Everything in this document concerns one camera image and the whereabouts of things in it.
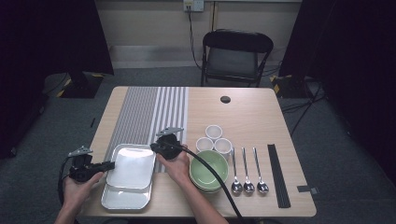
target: stacked bowl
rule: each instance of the stacked bowl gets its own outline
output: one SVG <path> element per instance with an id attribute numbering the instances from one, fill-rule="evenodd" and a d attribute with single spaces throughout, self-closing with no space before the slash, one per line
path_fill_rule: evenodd
<path id="1" fill-rule="evenodd" d="M 227 180 L 228 163 L 221 154 L 217 151 L 207 150 L 199 152 L 197 156 L 216 171 L 223 183 Z M 221 189 L 221 184 L 215 176 L 195 158 L 190 163 L 190 179 L 195 187 L 203 193 L 213 193 Z"/>

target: white plate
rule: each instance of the white plate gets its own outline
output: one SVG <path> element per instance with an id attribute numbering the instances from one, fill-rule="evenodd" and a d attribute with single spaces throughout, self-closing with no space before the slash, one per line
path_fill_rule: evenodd
<path id="1" fill-rule="evenodd" d="M 151 183 L 155 153 L 150 146 L 118 145 L 111 161 L 116 162 L 114 170 L 108 171 L 106 182 L 116 188 L 145 189 Z"/>
<path id="2" fill-rule="evenodd" d="M 119 189 L 106 184 L 102 206 L 110 210 L 139 210 L 149 203 L 151 184 L 146 189 Z"/>

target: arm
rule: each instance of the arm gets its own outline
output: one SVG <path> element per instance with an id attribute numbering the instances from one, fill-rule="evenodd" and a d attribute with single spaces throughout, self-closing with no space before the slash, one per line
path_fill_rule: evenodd
<path id="1" fill-rule="evenodd" d="M 186 152 L 182 151 L 171 161 L 167 161 L 160 154 L 157 154 L 157 159 L 166 167 L 170 177 L 180 186 L 197 223 L 228 223 L 218 210 L 192 184 L 189 177 L 190 159 L 187 157 Z"/>
<path id="2" fill-rule="evenodd" d="M 82 204 L 90 196 L 92 186 L 102 178 L 104 173 L 94 175 L 85 183 L 76 183 L 69 176 L 64 180 L 64 205 L 56 217 L 55 224 L 73 224 Z"/>

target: electrical outlet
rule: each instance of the electrical outlet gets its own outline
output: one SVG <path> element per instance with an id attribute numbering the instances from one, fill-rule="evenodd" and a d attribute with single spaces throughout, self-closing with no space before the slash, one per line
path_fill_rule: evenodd
<path id="1" fill-rule="evenodd" d="M 204 0 L 183 0 L 183 10 L 188 11 L 204 11 Z"/>

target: chair backrest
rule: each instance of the chair backrest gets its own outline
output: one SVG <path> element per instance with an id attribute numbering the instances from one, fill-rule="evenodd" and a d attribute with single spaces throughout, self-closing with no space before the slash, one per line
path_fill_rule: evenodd
<path id="1" fill-rule="evenodd" d="M 271 52 L 274 43 L 266 35 L 238 30 L 219 29 L 207 33 L 203 40 L 204 47 L 230 49 L 248 52 Z"/>

